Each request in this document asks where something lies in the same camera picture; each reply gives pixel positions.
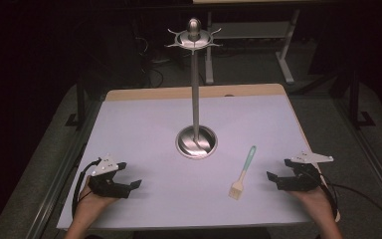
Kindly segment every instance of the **background desk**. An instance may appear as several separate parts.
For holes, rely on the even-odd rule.
[[[292,175],[284,158],[309,150],[282,86],[200,89],[200,123],[211,128],[219,141],[216,151],[201,160],[187,159],[175,147],[177,133],[192,123],[190,88],[107,95],[80,170],[110,153],[116,161],[128,163],[114,181],[142,179],[142,183],[127,200],[111,205],[93,228],[223,227],[309,220],[298,202],[278,191],[266,176],[266,171]],[[252,145],[258,150],[237,201],[228,192]],[[74,187],[58,228],[67,228],[72,221]]]

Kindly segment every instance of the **metal pole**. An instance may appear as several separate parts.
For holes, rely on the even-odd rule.
[[[199,106],[198,106],[198,53],[193,51],[191,54],[191,88],[192,88],[192,119],[194,128],[194,141],[197,143],[199,140]]]

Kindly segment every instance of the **floor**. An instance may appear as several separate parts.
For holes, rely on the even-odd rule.
[[[290,93],[320,77],[307,73],[315,43],[294,43],[286,60],[295,84],[285,84],[275,57],[280,45],[281,42],[259,42],[251,43],[251,48],[231,46],[229,52],[218,52],[213,60],[215,85],[280,83]],[[147,86],[190,86],[189,56],[186,53],[184,56],[184,68],[159,56],[150,72],[151,84]],[[202,57],[199,63],[204,79]],[[341,100],[332,99],[327,94],[330,85],[331,82],[325,83],[304,96],[290,96],[291,104],[311,149],[335,158],[334,162],[321,166],[323,173],[333,183],[361,191],[382,206],[381,178],[375,172],[374,162],[374,158],[378,158],[382,166],[380,102],[373,91],[361,85],[360,110],[368,112],[376,125],[356,130],[347,120],[347,95]],[[56,224],[99,104],[87,101],[88,121],[82,130],[65,126],[69,116],[77,110],[76,88],[67,92],[0,217],[0,238],[63,238],[65,232],[56,229]],[[382,238],[382,211],[352,191],[336,190],[342,215],[339,227],[345,238]],[[274,239],[315,238],[317,235],[312,223],[268,226],[268,231]],[[129,231],[92,233],[107,239],[133,236]]]

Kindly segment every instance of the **white bracket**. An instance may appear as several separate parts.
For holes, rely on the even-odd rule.
[[[92,176],[101,175],[111,171],[117,171],[117,163],[113,161],[113,158],[110,154],[107,154],[104,158],[101,159],[101,162],[95,167],[95,170],[92,172]]]
[[[324,155],[320,155],[313,152],[302,151],[297,156],[292,157],[290,161],[299,162],[299,163],[315,163],[315,162],[330,162],[330,161],[334,161],[334,159],[332,156],[324,156]]]

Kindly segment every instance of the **gray carpet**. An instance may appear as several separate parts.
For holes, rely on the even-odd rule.
[[[295,78],[295,84],[284,83],[279,65],[274,55],[275,46],[265,46],[228,58],[214,58],[215,85],[281,83],[287,91],[297,90],[309,84],[316,76],[307,74],[313,43],[308,45],[293,44],[288,52],[288,63]],[[184,58],[185,65],[189,58]],[[200,74],[205,76],[203,58],[200,60]],[[181,69],[175,63],[157,65],[155,69],[163,75],[162,88],[189,86],[189,68]],[[153,85],[161,80],[161,75],[152,72]],[[331,99],[326,91],[330,83],[324,84],[303,97],[291,97],[290,101],[299,119],[302,129],[314,152],[332,155],[334,162],[320,165],[322,172],[336,184],[342,184],[362,191],[382,205],[382,189],[365,152],[359,145],[351,125],[347,122],[344,106]],[[88,101],[91,125],[96,118],[99,103]],[[375,94],[361,88],[360,109],[371,114],[376,126],[364,127],[361,133],[370,143],[382,163],[382,108]],[[36,215],[43,207],[50,207],[49,216],[43,230],[34,234],[37,238],[63,238],[64,232],[56,229],[60,212],[65,202],[68,189],[72,184],[74,168],[67,181],[61,186],[61,193],[55,205],[44,205],[44,198],[49,193],[59,170],[61,160],[77,155],[70,152],[73,143],[87,142],[88,132],[75,131],[65,126],[70,114],[76,112],[76,89],[72,88],[62,100],[58,111],[37,148],[22,179],[8,201],[0,217],[0,238],[26,238],[32,235],[29,230]],[[345,238],[382,238],[382,212],[353,192],[337,188],[341,228]],[[272,238],[315,238],[317,231],[312,223],[292,226],[268,227]],[[95,231],[104,238],[131,238],[132,232]]]

